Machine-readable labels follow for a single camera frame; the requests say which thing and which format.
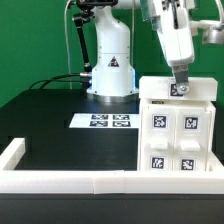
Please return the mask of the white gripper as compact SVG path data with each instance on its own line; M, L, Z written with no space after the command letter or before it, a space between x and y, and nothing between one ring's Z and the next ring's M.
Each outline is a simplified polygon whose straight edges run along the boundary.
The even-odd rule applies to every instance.
M194 61L194 48L186 0L148 0L153 28L167 64L172 68L177 92L189 92L188 66Z

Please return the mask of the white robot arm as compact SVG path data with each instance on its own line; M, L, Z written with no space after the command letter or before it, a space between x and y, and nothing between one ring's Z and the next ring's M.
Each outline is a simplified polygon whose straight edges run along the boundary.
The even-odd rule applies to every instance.
M188 65L194 62L192 37L199 29L203 41L224 44L224 6L214 0L219 19L193 21L189 11L195 0L118 0L121 9L136 5L143 19L152 24L159 37L163 55L172 69L177 92L189 92ZM97 63L87 94L104 102L124 102L138 94L135 70L130 64L130 30L112 15L110 6L94 9L97 34Z

